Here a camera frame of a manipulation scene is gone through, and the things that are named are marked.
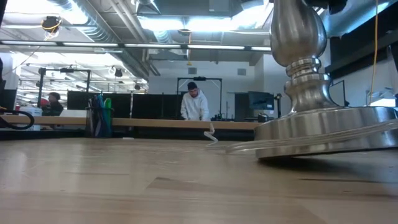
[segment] man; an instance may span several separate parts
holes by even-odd
[[[188,93],[182,98],[181,116],[192,121],[210,120],[206,96],[194,82],[188,83]]]
[[[61,95],[56,92],[52,92],[49,94],[49,105],[44,105],[43,115],[44,116],[60,116],[63,111],[63,106],[60,104],[59,100],[61,99]]]

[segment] window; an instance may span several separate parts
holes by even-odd
[[[371,106],[396,107],[395,99],[381,99],[371,103]]]

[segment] white hoodie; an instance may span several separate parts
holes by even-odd
[[[209,109],[205,94],[201,90],[198,96],[192,98],[189,93],[184,94],[181,103],[181,116],[187,120],[209,121]]]

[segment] black cap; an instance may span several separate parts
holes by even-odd
[[[196,83],[194,83],[194,82],[188,83],[188,90],[193,90],[193,89],[196,89],[196,88],[198,88]]]

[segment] desk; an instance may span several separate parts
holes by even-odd
[[[29,119],[26,116],[2,115],[6,121],[13,124],[28,124]],[[210,128],[210,123],[215,129],[234,129],[234,130],[253,130],[260,123],[247,122],[222,122],[222,121],[179,121],[179,120],[161,120],[161,119],[128,119],[113,118],[113,126],[135,126],[135,127],[158,127],[158,128]],[[85,125],[86,118],[68,118],[68,117],[35,117],[35,124],[64,124],[64,125]]]
[[[4,141],[1,223],[396,223],[398,153],[258,163],[207,141]]]

